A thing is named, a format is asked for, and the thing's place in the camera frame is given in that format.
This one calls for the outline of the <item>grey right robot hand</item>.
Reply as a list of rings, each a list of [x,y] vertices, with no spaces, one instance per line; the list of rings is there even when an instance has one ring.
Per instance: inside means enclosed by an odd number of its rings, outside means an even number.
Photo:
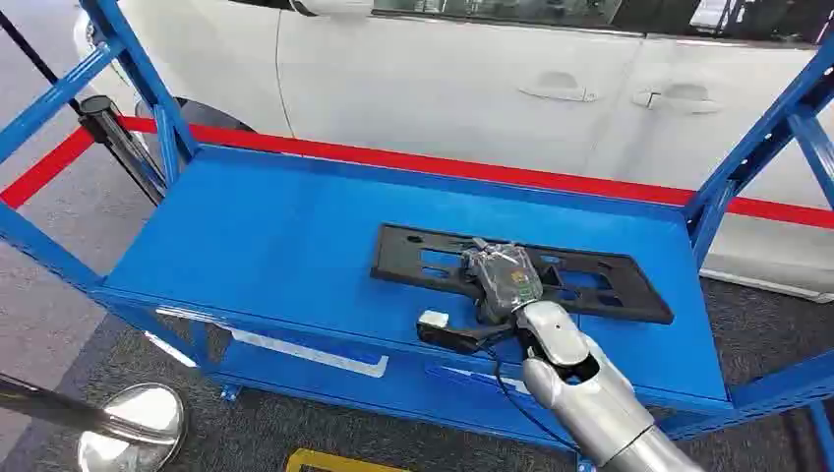
[[[542,298],[542,282],[523,247],[490,243],[479,237],[472,243],[474,246],[463,252],[463,258],[466,273],[484,292],[477,304],[480,323],[504,324],[517,309]]]

